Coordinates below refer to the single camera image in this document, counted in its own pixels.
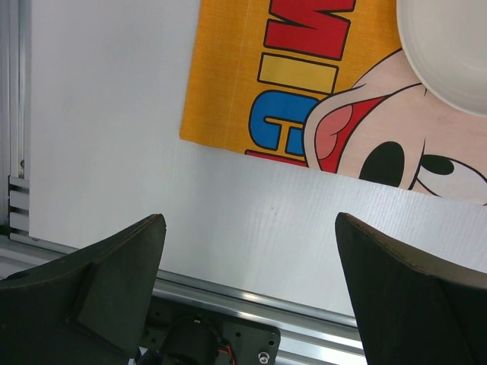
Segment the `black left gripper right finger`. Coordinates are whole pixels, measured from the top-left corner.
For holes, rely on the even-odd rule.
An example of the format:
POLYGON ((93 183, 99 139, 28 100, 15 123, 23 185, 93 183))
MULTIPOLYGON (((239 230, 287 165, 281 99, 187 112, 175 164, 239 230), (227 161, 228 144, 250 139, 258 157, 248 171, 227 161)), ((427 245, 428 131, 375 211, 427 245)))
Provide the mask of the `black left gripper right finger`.
POLYGON ((486 275, 396 240, 350 214, 336 242, 369 364, 484 364, 486 275))

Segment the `cream round plate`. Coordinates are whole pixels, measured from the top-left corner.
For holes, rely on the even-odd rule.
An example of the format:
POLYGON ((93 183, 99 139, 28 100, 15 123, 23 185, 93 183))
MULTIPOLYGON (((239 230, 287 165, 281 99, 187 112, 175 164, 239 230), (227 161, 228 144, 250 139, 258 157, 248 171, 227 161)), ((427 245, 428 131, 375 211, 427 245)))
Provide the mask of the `cream round plate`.
POLYGON ((398 1, 396 22, 406 58, 438 99, 486 115, 486 2, 398 1))

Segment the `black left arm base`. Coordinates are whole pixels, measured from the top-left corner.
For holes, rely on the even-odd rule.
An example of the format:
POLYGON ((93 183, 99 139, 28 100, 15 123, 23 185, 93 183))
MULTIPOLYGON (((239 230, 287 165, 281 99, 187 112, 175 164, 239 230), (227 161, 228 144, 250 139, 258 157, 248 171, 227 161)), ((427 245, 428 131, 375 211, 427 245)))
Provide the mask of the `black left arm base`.
POLYGON ((280 331, 153 296, 131 364, 275 364, 280 331))

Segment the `orange Mickey Mouse placemat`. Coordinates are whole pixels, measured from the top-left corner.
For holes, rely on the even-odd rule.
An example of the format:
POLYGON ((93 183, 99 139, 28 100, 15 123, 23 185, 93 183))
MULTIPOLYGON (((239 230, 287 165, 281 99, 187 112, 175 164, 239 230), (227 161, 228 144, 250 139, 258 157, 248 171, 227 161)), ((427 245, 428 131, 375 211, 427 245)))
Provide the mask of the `orange Mickey Mouse placemat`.
POLYGON ((180 137, 485 205, 486 115, 418 79, 397 2, 201 2, 180 137))

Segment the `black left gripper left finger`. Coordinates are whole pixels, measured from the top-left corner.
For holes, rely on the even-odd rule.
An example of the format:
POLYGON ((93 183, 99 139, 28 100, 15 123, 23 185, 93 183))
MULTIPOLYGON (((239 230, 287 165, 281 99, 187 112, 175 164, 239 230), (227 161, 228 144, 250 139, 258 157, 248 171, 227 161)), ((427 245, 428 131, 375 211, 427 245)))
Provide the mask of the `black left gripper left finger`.
POLYGON ((1 281, 3 364, 126 364, 167 231, 162 214, 1 281))

